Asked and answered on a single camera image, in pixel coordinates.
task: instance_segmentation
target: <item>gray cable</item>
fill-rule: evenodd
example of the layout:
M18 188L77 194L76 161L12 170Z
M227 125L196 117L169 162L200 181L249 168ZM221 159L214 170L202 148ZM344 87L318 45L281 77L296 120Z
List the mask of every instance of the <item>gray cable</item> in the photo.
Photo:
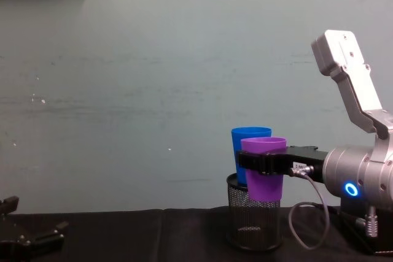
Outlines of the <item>gray cable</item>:
M319 189L318 189L317 185L315 184L315 182L314 182L308 175L306 175L306 174L302 175L301 178L307 179L307 180L312 184L312 186L315 188L315 190L316 190L316 192L317 192L319 198L321 199L322 205L324 206L324 212L325 212L325 222L326 222L326 223L325 223L325 230L324 230L324 233L323 233L323 235L322 235L320 241L319 241L316 245L314 245L314 246L312 246L312 247L306 245L306 244L302 241L302 239L297 235L297 233L296 233L296 231L295 231L295 228L294 228L294 226L293 226L293 224L292 224L292 216L293 216L293 214L294 214L295 209L296 209L297 207L304 206L304 205L315 206L315 203L312 203L312 202L300 202L300 203L294 205L294 206L291 208L291 210L289 211L289 217L288 217L289 228L290 228L292 234L294 235L294 237L296 238L296 240L298 241L298 243L299 243L303 248L305 248L305 249L307 249L307 250L315 250L315 249L319 248L319 247L324 243L324 241L325 241L325 239L326 239L326 237L327 237L327 234L328 234L328 232L329 232L329 229L330 229L329 210L328 210L327 204L326 204L324 198L322 197L321 192L319 191Z

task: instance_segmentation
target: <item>blue led ring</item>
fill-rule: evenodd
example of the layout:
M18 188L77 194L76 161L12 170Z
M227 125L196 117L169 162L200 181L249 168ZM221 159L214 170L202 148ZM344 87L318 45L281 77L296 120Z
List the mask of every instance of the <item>blue led ring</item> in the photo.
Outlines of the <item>blue led ring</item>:
M352 183L347 183L345 185L345 191L350 196L357 196L359 194L359 191L357 190L357 187L355 185L353 185Z

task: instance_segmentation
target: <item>purple cup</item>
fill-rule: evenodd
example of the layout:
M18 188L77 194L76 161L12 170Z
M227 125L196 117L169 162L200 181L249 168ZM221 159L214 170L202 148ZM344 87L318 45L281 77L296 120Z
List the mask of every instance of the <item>purple cup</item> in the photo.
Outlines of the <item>purple cup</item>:
M286 148L283 137L256 137L241 140L241 149L249 153L267 153ZM283 175L260 175L257 171L246 169L250 199L258 202L275 202L282 198Z

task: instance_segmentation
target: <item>wall stain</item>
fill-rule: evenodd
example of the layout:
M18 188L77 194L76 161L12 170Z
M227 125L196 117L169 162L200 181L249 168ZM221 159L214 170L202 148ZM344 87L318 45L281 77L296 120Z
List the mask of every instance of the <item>wall stain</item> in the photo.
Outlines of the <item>wall stain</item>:
M313 64L313 61L293 61L290 64Z
M291 57L293 57L293 58L306 58L306 57L311 57L311 56L314 58L314 55L311 52L308 52L308 53L293 53L293 54L291 54Z
M331 112L334 112L333 109L321 109L321 111L324 112L324 113L331 113Z
M15 109L11 111L0 109L0 115L10 115L10 113L14 114ZM51 104L46 104L45 107L26 108L18 110L17 113L27 118L53 115L65 120L86 120L95 123L104 123L105 121L114 119L129 121L140 117L147 120L178 120L192 115L190 110L155 110L153 108L131 106L61 106L53 104L52 101Z
M365 3L366 0L357 0L358 3Z
M21 105L22 102L7 96L0 96L0 105L2 106L15 106Z
M182 182L210 182L211 179L173 179L173 180L167 180L166 182L169 183L182 183Z

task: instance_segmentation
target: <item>black bracket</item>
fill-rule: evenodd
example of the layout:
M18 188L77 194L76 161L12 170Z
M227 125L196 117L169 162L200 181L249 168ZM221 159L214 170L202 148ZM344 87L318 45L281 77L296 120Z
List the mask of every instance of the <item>black bracket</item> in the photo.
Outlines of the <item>black bracket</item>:
M236 157L242 168L258 171L261 175L290 174L290 168L299 164L312 166L314 172L310 177L323 183L322 168L327 152L321 152L315 146L295 147L290 146L268 153L248 153L238 151Z
M7 214L16 211L19 198L13 196L0 201L0 260L30 261L48 253L60 251L68 223L41 234L31 234L15 224Z

